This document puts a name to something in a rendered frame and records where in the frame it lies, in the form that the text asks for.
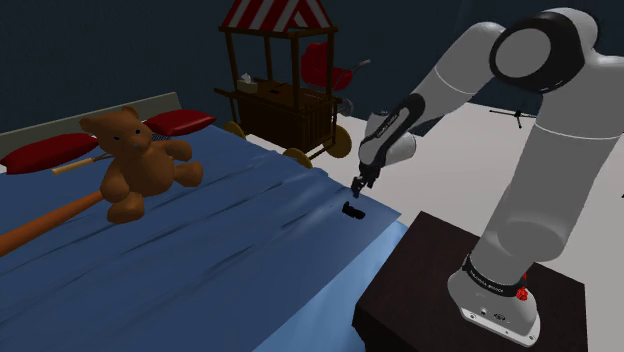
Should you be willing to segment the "small black object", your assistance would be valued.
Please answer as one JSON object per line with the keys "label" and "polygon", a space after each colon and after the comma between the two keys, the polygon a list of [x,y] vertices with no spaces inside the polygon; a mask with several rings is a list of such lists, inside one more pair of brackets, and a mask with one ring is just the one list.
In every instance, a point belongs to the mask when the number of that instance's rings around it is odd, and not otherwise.
{"label": "small black object", "polygon": [[342,206],[342,212],[349,216],[352,217],[354,219],[358,219],[358,220],[362,220],[365,216],[366,213],[362,210],[359,210],[355,207],[353,207],[349,201],[346,201],[343,206]]}

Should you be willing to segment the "wooden cart with striped roof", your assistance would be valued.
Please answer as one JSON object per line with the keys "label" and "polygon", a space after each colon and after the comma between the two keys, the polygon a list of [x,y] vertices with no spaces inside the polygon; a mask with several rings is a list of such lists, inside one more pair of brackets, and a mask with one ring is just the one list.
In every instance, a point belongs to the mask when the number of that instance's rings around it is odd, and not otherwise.
{"label": "wooden cart with striped roof", "polygon": [[[332,91],[334,67],[334,26],[320,0],[234,0],[218,30],[225,36],[232,91],[216,88],[229,99],[232,120],[224,129],[241,138],[254,135],[284,149],[284,155],[310,168],[311,161],[327,153],[346,157],[352,140],[337,124],[343,99]],[[239,72],[234,49],[235,34],[263,39],[267,77],[245,79]],[[325,91],[310,89],[301,76],[300,40],[325,35],[328,43],[328,70]],[[291,80],[275,79],[271,41],[290,44]]]}

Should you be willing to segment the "red baby stroller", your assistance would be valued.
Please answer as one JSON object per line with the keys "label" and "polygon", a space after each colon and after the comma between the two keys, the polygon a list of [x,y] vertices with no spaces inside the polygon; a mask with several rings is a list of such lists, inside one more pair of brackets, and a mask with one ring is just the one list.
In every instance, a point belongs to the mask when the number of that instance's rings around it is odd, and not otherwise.
{"label": "red baby stroller", "polygon": [[[348,69],[332,68],[332,91],[342,91],[352,82],[355,74],[371,63],[370,59],[361,61]],[[311,43],[301,56],[301,76],[310,89],[325,91],[328,70],[328,43]]]}

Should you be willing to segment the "dark robot stand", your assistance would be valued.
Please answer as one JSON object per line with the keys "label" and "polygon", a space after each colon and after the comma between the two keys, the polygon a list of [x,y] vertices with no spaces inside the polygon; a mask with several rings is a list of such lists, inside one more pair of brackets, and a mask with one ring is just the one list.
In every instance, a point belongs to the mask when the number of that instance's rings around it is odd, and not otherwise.
{"label": "dark robot stand", "polygon": [[366,352],[589,352],[584,284],[541,264],[528,271],[541,318],[532,347],[466,321],[447,280],[477,240],[418,214],[355,306],[352,325]]}

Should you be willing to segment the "bed with blue cover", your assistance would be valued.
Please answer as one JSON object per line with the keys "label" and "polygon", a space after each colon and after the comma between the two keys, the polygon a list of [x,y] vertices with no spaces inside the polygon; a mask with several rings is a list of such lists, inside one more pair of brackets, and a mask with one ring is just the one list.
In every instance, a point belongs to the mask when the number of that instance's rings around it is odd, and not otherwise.
{"label": "bed with blue cover", "polygon": [[0,352],[251,352],[397,219],[319,168],[216,126],[144,216],[100,202],[0,257]]}

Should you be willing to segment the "red pillow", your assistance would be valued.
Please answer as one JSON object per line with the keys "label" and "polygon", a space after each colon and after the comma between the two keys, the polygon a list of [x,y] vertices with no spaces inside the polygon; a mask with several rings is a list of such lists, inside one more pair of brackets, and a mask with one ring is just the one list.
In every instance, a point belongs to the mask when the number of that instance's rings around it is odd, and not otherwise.
{"label": "red pillow", "polygon": [[0,165],[7,175],[38,172],[79,158],[98,145],[87,133],[62,134],[16,149],[0,159]]}
{"label": "red pillow", "polygon": [[153,133],[177,137],[192,134],[213,124],[216,118],[198,110],[178,109],[158,114],[144,121]]}

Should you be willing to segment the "brown teddy bear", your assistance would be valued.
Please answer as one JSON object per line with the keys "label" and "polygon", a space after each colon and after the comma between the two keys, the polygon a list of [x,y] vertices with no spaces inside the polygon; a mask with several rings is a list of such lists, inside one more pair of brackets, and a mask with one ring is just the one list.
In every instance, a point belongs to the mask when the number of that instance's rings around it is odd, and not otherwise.
{"label": "brown teddy bear", "polygon": [[111,203],[107,214],[111,223],[140,219],[144,199],[168,191],[174,183],[196,187],[202,182],[203,166],[191,160],[190,144],[184,140],[154,141],[151,129],[132,106],[85,117],[80,126],[113,156],[100,186],[103,198]]}

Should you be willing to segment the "orange baseball bat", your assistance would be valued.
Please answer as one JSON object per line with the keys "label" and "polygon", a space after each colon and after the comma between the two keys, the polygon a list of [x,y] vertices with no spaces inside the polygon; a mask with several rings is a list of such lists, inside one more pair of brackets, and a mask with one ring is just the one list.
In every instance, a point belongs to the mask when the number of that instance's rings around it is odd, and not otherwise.
{"label": "orange baseball bat", "polygon": [[102,200],[100,191],[93,192],[0,235],[0,257],[60,226]]}

